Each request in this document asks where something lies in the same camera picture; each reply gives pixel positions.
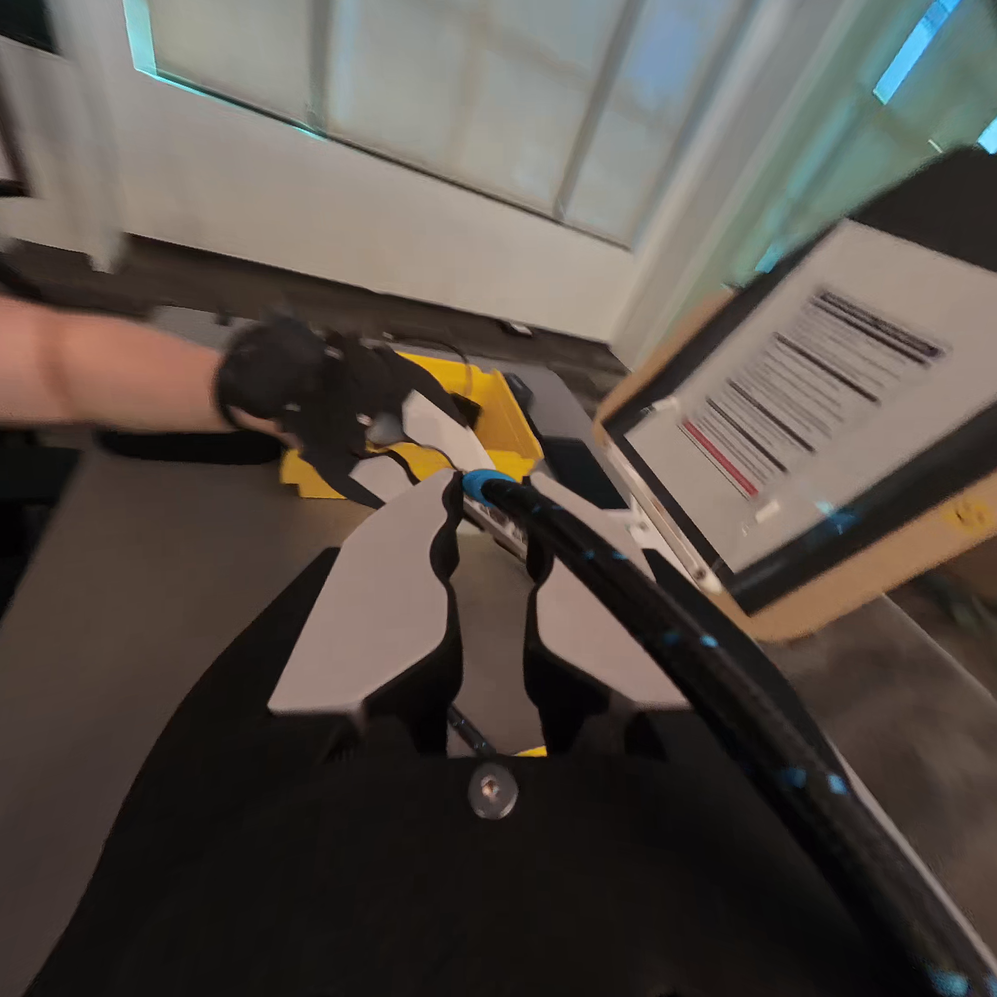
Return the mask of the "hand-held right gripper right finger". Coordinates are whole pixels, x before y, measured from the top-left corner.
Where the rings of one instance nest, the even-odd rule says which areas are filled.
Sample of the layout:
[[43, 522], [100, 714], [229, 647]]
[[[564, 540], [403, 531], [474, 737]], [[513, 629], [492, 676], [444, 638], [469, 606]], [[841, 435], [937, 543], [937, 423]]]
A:
[[557, 557], [534, 578], [524, 650], [546, 747], [570, 746], [589, 716], [686, 711], [674, 683]]

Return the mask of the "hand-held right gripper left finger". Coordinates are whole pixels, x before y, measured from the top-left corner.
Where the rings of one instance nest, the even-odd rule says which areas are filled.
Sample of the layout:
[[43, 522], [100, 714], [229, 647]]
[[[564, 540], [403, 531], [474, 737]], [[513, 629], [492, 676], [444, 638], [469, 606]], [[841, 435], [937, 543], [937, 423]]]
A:
[[337, 550], [267, 703], [281, 718], [402, 724], [444, 754], [464, 677], [452, 576], [462, 478], [441, 470], [370, 514]]

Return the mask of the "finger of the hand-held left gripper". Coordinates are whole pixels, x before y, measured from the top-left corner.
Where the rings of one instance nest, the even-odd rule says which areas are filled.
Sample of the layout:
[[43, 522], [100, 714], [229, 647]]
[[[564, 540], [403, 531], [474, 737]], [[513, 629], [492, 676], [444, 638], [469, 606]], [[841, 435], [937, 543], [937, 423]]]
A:
[[476, 448], [478, 438], [429, 398], [409, 392], [402, 403], [402, 429], [405, 438], [428, 448]]
[[497, 470], [497, 466], [472, 430], [459, 425], [429, 425], [425, 448], [442, 454], [463, 473]]

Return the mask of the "yellow plastic bin with divider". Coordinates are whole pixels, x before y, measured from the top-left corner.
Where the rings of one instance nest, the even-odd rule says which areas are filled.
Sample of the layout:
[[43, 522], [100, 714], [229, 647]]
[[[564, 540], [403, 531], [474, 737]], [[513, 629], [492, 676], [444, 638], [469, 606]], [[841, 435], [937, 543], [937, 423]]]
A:
[[[511, 392], [505, 375], [497, 369], [482, 369], [457, 359], [444, 359], [403, 351], [403, 357], [430, 373], [450, 393], [467, 398], [480, 407], [474, 432], [500, 473], [516, 481], [529, 477], [543, 459], [542, 445]], [[408, 442], [394, 444], [375, 453], [364, 463], [364, 471], [383, 471], [388, 483], [386, 500], [410, 484], [419, 483], [448, 467], [432, 450]], [[281, 457], [279, 480], [306, 500], [342, 500], [318, 472], [296, 451]]]

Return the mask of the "person's left forearm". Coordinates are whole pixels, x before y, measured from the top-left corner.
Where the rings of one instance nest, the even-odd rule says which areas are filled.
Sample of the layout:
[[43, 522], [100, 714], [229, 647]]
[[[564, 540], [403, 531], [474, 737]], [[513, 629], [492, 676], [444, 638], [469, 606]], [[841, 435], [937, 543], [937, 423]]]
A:
[[1, 425], [136, 433], [254, 430], [296, 446], [271, 421], [215, 402], [222, 355], [116, 317], [1, 297]]

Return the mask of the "acrylic instruction sign stand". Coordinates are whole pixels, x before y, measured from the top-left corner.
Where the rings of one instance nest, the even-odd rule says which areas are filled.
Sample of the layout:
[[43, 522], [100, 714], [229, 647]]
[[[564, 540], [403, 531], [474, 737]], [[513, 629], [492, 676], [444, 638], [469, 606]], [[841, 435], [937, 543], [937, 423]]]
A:
[[995, 169], [964, 147], [868, 200], [610, 419], [745, 613], [995, 470]]

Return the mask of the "frosted glass window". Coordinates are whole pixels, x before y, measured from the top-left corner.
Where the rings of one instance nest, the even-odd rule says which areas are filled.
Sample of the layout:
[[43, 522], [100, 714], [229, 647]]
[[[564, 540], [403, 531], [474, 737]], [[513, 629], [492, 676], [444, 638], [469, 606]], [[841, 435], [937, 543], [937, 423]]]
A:
[[631, 248], [762, 2], [124, 2], [134, 67]]

